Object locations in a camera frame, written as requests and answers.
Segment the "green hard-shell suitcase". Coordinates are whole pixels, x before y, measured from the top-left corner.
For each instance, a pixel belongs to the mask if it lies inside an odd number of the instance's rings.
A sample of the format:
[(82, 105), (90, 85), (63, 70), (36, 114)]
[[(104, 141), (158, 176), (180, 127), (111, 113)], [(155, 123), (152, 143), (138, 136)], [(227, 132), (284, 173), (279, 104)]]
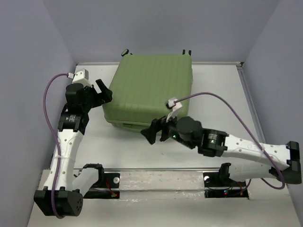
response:
[(191, 51), (137, 55), (125, 49), (121, 56), (109, 85), (112, 101), (103, 105), (104, 118), (113, 126), (140, 131), (169, 113), (165, 106), (169, 99), (191, 94)]

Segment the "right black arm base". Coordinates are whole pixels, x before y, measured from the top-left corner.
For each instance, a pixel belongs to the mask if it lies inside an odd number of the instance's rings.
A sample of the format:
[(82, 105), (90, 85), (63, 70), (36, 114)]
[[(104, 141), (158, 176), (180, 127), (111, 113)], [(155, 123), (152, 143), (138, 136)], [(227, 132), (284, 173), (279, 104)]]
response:
[(221, 182), (217, 172), (204, 172), (205, 198), (249, 198), (246, 182)]

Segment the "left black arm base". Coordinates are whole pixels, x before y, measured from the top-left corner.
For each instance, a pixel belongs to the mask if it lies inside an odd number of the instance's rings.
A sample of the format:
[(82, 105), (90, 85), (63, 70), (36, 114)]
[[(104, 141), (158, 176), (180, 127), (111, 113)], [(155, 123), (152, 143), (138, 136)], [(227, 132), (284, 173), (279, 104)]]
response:
[(86, 192), (85, 199), (119, 199), (120, 174), (105, 173), (104, 181), (94, 183)]

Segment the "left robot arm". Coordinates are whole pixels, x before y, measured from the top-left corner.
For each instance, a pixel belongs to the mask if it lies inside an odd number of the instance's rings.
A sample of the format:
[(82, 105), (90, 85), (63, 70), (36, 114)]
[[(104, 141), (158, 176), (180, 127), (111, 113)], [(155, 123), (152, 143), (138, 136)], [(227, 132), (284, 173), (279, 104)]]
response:
[(35, 191), (34, 202), (45, 216), (62, 219), (77, 217), (82, 210), (83, 197), (92, 186), (105, 181), (101, 164), (86, 164), (82, 173), (74, 176), (74, 165), (80, 143), (89, 122), (89, 112), (112, 101), (112, 91), (101, 79), (93, 85), (72, 83), (66, 87), (66, 103), (62, 109), (58, 132), (54, 133), (56, 148), (50, 173), (41, 190)]

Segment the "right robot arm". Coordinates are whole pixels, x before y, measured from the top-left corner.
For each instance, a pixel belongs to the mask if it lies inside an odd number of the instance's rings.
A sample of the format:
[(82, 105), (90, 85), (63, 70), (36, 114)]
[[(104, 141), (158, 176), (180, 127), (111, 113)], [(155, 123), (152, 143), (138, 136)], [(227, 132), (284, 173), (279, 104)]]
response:
[(257, 145), (250, 140), (241, 139), (224, 131), (204, 128), (201, 122), (191, 117), (166, 117), (152, 120), (150, 126), (141, 134), (150, 144), (171, 138), (189, 149), (196, 148), (206, 157), (234, 157), (250, 161), (250, 164), (236, 165), (223, 163), (218, 171), (222, 185), (230, 185), (254, 178), (275, 178), (286, 184), (301, 184), (302, 172), (298, 142), (290, 141), (285, 145)]

